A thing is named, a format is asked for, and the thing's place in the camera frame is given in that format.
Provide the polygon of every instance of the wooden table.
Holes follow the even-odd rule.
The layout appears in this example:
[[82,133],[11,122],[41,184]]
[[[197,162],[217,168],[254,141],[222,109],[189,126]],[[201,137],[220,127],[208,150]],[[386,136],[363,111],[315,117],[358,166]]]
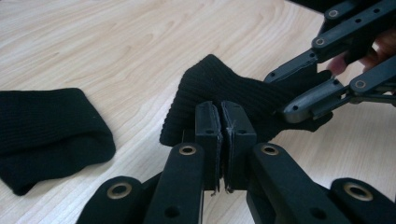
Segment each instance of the wooden table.
[[[282,0],[0,1],[0,90],[80,88],[117,145],[111,161],[22,197],[0,182],[0,222],[74,223],[109,178],[158,174],[170,150],[159,134],[184,71],[213,53],[240,76],[263,80],[308,49],[321,23]],[[360,72],[354,64],[340,79]],[[325,187],[354,177],[394,200],[395,123],[391,105],[345,105],[317,132],[286,131],[272,142]],[[210,193],[204,223],[253,222],[245,192]]]

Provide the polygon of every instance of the light wooden tabletop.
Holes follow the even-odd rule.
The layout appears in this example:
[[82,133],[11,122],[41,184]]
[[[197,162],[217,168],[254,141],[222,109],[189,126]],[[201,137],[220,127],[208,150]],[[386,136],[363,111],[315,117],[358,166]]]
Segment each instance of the light wooden tabletop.
[[[0,182],[0,222],[74,223],[109,178],[158,174],[170,150],[159,134],[184,71],[213,53],[240,76],[264,79],[309,49],[321,23],[282,0],[0,1],[0,90],[80,88],[117,146],[111,161],[40,182],[22,197]],[[347,84],[361,69],[354,64],[340,79]],[[353,177],[394,200],[395,112],[345,105],[317,132],[286,131],[272,142],[324,187]],[[245,192],[210,193],[204,223],[253,222]]]

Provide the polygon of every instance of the finger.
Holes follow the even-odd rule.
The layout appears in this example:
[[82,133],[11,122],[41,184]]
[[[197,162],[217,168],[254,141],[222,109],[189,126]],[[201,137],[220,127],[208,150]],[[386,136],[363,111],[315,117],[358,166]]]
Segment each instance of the finger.
[[377,37],[375,43],[378,45],[378,56],[385,61],[396,54],[396,29],[390,29]]
[[332,61],[327,65],[327,69],[332,71],[333,76],[338,76],[341,73],[345,72],[347,69],[347,64],[344,60],[346,53],[341,53],[335,56]]
[[376,66],[378,64],[378,61],[379,61],[378,53],[373,48],[369,49],[365,57],[359,59],[359,62],[361,62],[364,65],[364,71]]

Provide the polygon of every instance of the ribbed knit fabric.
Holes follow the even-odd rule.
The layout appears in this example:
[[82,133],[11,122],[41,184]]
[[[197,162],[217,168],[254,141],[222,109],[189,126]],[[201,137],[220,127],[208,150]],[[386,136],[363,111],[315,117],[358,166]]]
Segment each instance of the ribbed knit fabric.
[[[312,77],[314,80],[306,82],[317,85],[329,77],[330,75]],[[187,70],[180,80],[176,97],[163,124],[160,142],[170,147],[180,143],[183,130],[194,128],[195,106],[205,101],[212,101],[218,108],[222,101],[232,101],[244,107],[260,142],[267,142],[286,129],[313,132],[332,115],[299,124],[288,124],[274,116],[277,109],[308,88],[307,85],[273,85],[240,77],[216,56],[208,55]]]
[[111,131],[81,90],[0,91],[0,177],[15,194],[114,153]]

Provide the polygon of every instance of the folded black fabric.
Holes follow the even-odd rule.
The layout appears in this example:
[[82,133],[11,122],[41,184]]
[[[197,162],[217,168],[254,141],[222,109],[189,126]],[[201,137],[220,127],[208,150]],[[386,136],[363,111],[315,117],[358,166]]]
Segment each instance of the folded black fabric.
[[274,116],[277,109],[296,96],[329,79],[331,73],[307,76],[301,82],[276,85],[240,77],[214,55],[208,55],[183,75],[174,102],[163,124],[160,142],[172,147],[181,142],[183,130],[194,128],[196,105],[212,101],[221,108],[222,101],[232,101],[244,107],[259,142],[267,142],[287,129],[314,132],[332,117],[289,124]]
[[111,131],[81,90],[0,91],[0,177],[15,194],[114,153]]

